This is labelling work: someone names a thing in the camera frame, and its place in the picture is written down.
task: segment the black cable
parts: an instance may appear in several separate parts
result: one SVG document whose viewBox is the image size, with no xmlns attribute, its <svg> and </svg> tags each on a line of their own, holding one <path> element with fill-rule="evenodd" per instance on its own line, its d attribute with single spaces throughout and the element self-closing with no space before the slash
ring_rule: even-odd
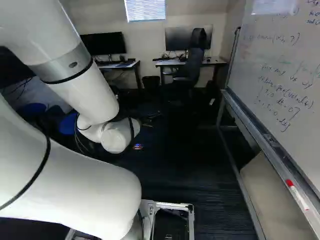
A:
<svg viewBox="0 0 320 240">
<path fill-rule="evenodd" d="M 15 100 L 18 100 L 18 99 L 22 96 L 22 94 L 24 94 L 25 89 L 26 89 L 26 84 L 24 84 L 24 86 L 23 86 L 23 89 L 22 89 L 21 93 L 19 94 L 19 96 L 18 96 Z"/>
<path fill-rule="evenodd" d="M 10 91 L 10 92 L 8 92 L 8 93 L 4 93 L 3 92 L 3 94 L 5 94 L 4 96 L 8 96 L 8 95 L 10 95 L 10 94 L 13 94 L 15 91 L 17 91 L 21 86 L 23 86 L 24 85 L 24 87 L 26 86 L 26 84 L 28 84 L 32 79 L 34 79 L 33 77 L 30 77 L 30 78 L 28 78 L 28 79 L 26 79 L 23 83 L 21 83 L 20 85 L 18 85 L 14 90 L 12 90 L 12 91 Z"/>
<path fill-rule="evenodd" d="M 121 74 L 119 74 L 119 76 L 117 76 L 116 78 L 112 79 L 111 81 L 117 80 L 118 78 L 120 78 L 122 76 L 122 74 L 124 74 L 125 71 L 123 71 Z"/>
<path fill-rule="evenodd" d="M 78 128 L 78 118 L 79 118 L 79 113 L 76 115 L 76 118 L 75 118 L 75 122 L 74 122 L 74 126 L 76 127 L 76 129 L 80 130 L 80 131 L 85 131 L 85 130 L 88 130 L 89 128 L 92 127 L 92 125 L 88 126 L 87 128 L 85 129 L 81 129 L 81 128 Z"/>
<path fill-rule="evenodd" d="M 144 240 L 145 239 L 144 219 L 141 215 L 140 209 L 138 210 L 138 216 L 139 216 L 139 220 L 140 220 L 141 239 Z"/>
<path fill-rule="evenodd" d="M 80 141 L 80 139 L 79 139 L 79 137 L 78 137 L 78 135 L 77 135 L 77 121 L 78 121 L 78 117 L 79 117 L 79 113 L 77 114 L 77 116 L 76 116 L 76 118 L 75 118 L 75 122 L 74 122 L 74 140 L 75 140 L 75 144 L 76 144 L 76 146 L 78 147 L 78 149 L 81 151 L 81 153 L 83 154 L 83 155 L 86 155 L 83 151 L 82 151 L 82 149 L 81 149 L 81 147 L 80 147 L 80 145 L 79 144 L 81 144 L 82 145 L 82 147 L 91 155 L 91 151 L 89 151 L 88 150 L 88 148 Z"/>
</svg>

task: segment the wall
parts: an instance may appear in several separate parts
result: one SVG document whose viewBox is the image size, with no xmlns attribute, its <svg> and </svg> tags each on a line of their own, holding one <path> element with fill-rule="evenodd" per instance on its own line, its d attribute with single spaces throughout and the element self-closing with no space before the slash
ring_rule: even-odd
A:
<svg viewBox="0 0 320 240">
<path fill-rule="evenodd" d="M 245 13 L 246 0 L 231 0 L 227 6 L 226 23 L 220 55 L 230 60 L 235 30 L 242 24 Z"/>
<path fill-rule="evenodd" d="M 160 75 L 152 59 L 165 52 L 165 27 L 213 25 L 211 49 L 206 56 L 217 56 L 226 22 L 228 1 L 221 0 L 168 0 L 167 19 L 153 22 L 127 22 L 124 0 L 70 0 L 64 6 L 79 34 L 123 32 L 127 58 L 141 60 L 141 76 Z M 122 88 L 135 88 L 135 76 L 113 71 L 107 79 Z M 213 68 L 203 68 L 198 83 L 204 87 L 212 79 Z"/>
<path fill-rule="evenodd" d="M 72 107 L 44 84 L 38 76 L 33 77 L 24 86 L 25 81 L 0 89 L 1 94 L 13 109 L 17 110 L 31 103 L 41 103 L 46 105 L 47 109 L 58 105 L 65 113 L 72 110 Z"/>
</svg>

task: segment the desk leg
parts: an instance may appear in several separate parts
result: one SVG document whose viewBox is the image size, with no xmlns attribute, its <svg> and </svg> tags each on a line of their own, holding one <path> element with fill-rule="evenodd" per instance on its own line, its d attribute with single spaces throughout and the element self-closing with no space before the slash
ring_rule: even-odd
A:
<svg viewBox="0 0 320 240">
<path fill-rule="evenodd" d="M 136 80 L 136 86 L 138 87 L 138 92 L 139 92 L 139 95 L 142 94 L 142 84 L 141 84 L 141 80 L 140 80 L 140 66 L 136 66 L 134 68 L 134 74 L 135 74 L 135 80 Z"/>
<path fill-rule="evenodd" d="M 219 65 L 215 65 L 214 68 L 213 68 L 213 77 L 212 77 L 212 81 L 215 84 L 218 84 L 217 79 L 218 79 L 219 70 L 220 70 L 220 66 Z"/>
<path fill-rule="evenodd" d="M 164 67 L 160 66 L 160 80 L 161 80 L 161 86 L 164 86 L 165 83 L 165 75 L 164 75 Z"/>
</svg>

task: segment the robotic arm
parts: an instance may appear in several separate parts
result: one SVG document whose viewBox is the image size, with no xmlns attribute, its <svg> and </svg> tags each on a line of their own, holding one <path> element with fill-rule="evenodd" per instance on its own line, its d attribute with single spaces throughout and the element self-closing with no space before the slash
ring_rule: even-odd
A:
<svg viewBox="0 0 320 240">
<path fill-rule="evenodd" d="M 2 5 L 0 45 L 80 113 L 77 126 L 84 136 L 121 153 L 131 141 L 129 120 L 105 124 L 118 114 L 119 104 L 60 2 L 5 0 Z M 135 119 L 132 125 L 136 136 L 140 125 Z"/>
<path fill-rule="evenodd" d="M 108 123 L 118 102 L 58 0 L 3 0 L 0 45 L 80 113 L 84 136 L 111 153 L 126 148 L 129 121 Z M 132 125 L 137 135 L 139 123 Z M 141 201 L 133 173 L 48 139 L 2 96 L 0 128 L 0 217 L 60 223 L 108 240 L 130 231 Z"/>
</svg>

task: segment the whiteboard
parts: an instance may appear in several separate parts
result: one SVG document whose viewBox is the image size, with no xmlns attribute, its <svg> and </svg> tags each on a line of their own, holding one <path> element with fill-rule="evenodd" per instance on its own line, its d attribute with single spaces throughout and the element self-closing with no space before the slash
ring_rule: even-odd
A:
<svg viewBox="0 0 320 240">
<path fill-rule="evenodd" d="M 320 1 L 296 0 L 291 14 L 252 14 L 253 5 L 247 1 L 228 87 L 319 194 Z"/>
</svg>

